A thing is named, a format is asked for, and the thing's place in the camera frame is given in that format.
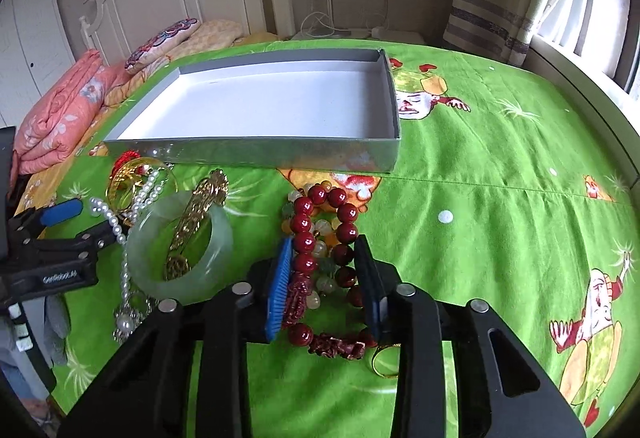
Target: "metal screw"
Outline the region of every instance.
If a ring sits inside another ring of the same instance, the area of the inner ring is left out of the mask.
[[[415,293],[415,287],[409,283],[400,283],[396,291],[403,297],[411,297]]]
[[[474,312],[484,313],[489,310],[489,304],[484,299],[472,299],[469,304]]]
[[[241,281],[240,283],[236,283],[231,287],[231,291],[236,295],[246,295],[251,292],[251,285],[246,281]]]
[[[178,302],[175,299],[162,299],[162,301],[158,303],[158,308],[164,313],[171,313],[177,307]]]

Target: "orange bead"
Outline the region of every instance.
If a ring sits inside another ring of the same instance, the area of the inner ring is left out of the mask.
[[[335,235],[335,233],[331,233],[324,237],[324,243],[326,243],[326,246],[328,247],[335,247],[336,245],[340,244],[340,241],[338,240],[338,237]]]
[[[289,220],[282,221],[282,225],[280,227],[285,234],[293,234],[293,231],[291,230],[291,227],[289,225]]]

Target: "green bangle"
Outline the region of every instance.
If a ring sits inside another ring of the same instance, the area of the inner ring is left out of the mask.
[[[211,236],[200,261],[181,277],[170,281],[162,279],[164,263],[152,262],[151,248],[158,244],[161,231],[180,219],[190,199],[191,191],[180,191],[156,200],[129,231],[126,244],[131,278],[140,290],[158,300],[175,299],[182,305],[198,303],[215,294],[233,246],[233,234],[225,211],[212,203],[207,210]]]

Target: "white cabinet door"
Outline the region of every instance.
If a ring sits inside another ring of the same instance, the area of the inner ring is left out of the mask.
[[[15,24],[33,80],[44,95],[75,63],[56,0],[14,0]]]
[[[6,126],[19,126],[40,99],[15,27],[12,0],[0,2],[0,115]]]

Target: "gray box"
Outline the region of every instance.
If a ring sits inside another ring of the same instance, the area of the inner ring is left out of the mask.
[[[174,163],[388,172],[396,91],[383,50],[308,48],[180,66],[111,130],[112,155]]]

